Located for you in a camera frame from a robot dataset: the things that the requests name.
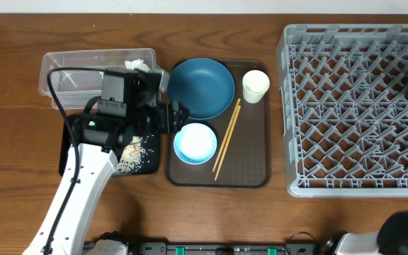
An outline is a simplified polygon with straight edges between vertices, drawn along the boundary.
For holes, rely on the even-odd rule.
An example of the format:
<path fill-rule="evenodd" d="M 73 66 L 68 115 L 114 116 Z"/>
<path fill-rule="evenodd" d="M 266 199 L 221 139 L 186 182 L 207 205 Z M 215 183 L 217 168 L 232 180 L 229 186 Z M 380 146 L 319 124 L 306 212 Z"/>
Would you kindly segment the light blue bowl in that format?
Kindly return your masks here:
<path fill-rule="evenodd" d="M 173 148 L 181 161 L 191 165 L 203 164 L 216 152 L 216 134 L 207 125 L 189 123 L 176 133 Z"/>

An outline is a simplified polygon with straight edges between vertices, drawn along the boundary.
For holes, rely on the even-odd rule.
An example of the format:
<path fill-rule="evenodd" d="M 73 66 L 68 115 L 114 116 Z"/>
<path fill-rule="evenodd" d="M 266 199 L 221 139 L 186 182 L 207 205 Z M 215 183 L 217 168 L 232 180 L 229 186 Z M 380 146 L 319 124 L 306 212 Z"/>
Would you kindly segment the white napkin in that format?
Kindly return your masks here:
<path fill-rule="evenodd" d="M 136 59 L 133 61 L 125 61 L 125 67 L 129 70 L 139 70 L 142 72 L 150 72 L 151 69 L 144 63 L 143 59 Z"/>

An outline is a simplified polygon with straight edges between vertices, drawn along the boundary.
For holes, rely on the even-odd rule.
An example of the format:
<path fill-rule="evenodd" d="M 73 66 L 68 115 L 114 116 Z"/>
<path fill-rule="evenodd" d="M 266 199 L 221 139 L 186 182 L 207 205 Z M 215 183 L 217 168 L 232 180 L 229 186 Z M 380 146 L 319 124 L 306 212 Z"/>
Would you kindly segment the leftover rice pile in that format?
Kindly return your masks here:
<path fill-rule="evenodd" d="M 152 147 L 150 135 L 133 136 L 132 142 L 123 150 L 115 175 L 131 176 L 152 173 L 154 163 Z"/>

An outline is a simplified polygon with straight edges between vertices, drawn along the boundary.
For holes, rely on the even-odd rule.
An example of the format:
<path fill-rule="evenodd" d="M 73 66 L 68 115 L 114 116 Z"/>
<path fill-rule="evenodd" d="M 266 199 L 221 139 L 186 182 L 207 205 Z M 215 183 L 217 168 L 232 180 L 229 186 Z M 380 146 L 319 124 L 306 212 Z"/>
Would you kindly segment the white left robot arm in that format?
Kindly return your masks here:
<path fill-rule="evenodd" d="M 135 136 L 177 133 L 189 116 L 178 102 L 159 101 L 167 90 L 163 69 L 102 69 L 102 94 L 89 100 L 80 114 L 67 115 L 55 93 L 52 76 L 47 85 L 64 119 L 69 150 L 62 163 L 62 180 L 45 219 L 25 254 L 80 254 L 102 191 L 115 173 L 123 150 Z"/>

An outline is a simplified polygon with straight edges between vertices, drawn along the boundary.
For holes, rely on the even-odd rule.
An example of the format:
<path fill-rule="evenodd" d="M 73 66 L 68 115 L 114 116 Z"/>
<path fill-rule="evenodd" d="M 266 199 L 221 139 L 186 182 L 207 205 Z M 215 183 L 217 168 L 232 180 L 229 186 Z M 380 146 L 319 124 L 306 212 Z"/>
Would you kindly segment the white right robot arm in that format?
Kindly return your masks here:
<path fill-rule="evenodd" d="M 408 100 L 408 89 L 404 92 Z M 319 254 L 408 254 L 408 211 L 391 215 L 379 232 L 333 237 Z"/>

